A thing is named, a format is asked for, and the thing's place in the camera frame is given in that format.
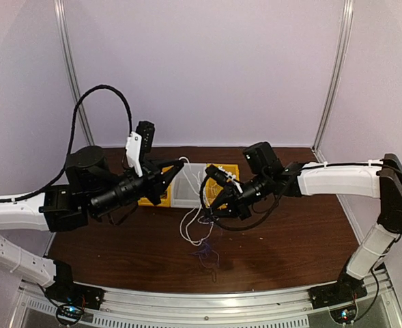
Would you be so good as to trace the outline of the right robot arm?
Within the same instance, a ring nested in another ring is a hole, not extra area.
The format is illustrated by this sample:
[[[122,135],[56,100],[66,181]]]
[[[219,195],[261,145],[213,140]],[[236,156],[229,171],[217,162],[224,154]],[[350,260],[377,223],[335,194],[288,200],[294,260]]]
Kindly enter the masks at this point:
[[[266,210],[264,222],[282,197],[312,195],[357,195],[378,199],[380,214],[357,250],[351,255],[332,287],[337,301],[347,301],[358,291],[364,277],[402,236],[402,164],[394,154],[381,160],[359,163],[290,163],[283,166],[271,145],[255,143],[243,155],[253,173],[248,182],[215,165],[205,171],[222,189],[210,204],[202,203],[205,215],[224,230],[231,226],[221,217],[248,219],[253,204],[273,195],[274,203]]]

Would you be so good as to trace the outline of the white bin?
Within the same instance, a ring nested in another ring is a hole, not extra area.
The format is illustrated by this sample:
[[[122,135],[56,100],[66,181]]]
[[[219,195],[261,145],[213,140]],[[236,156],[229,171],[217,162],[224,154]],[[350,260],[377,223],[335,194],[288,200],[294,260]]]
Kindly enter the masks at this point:
[[[206,163],[185,164],[171,183],[172,208],[196,208],[200,206],[199,189],[205,178]]]

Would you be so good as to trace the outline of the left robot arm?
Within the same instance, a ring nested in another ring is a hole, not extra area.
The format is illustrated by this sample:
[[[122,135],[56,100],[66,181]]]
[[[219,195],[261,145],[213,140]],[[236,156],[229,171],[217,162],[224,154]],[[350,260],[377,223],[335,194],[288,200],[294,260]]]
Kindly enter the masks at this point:
[[[161,195],[183,167],[181,159],[144,159],[141,175],[132,168],[117,175],[110,171],[101,147],[87,146],[68,155],[67,184],[45,187],[31,197],[12,195],[0,202],[0,231],[69,232],[86,226],[90,218],[99,221],[123,206],[137,206],[142,197],[159,205]],[[54,299],[74,303],[82,295],[69,264],[39,257],[1,235],[0,264],[37,283]]]

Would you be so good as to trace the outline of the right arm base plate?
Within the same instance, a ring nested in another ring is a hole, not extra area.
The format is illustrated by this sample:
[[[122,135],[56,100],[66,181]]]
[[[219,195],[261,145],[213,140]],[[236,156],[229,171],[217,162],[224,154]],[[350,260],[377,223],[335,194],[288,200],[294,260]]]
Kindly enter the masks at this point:
[[[347,284],[326,284],[312,287],[308,290],[313,309],[332,307],[343,303],[351,303],[354,299],[367,296],[363,286],[353,289]]]

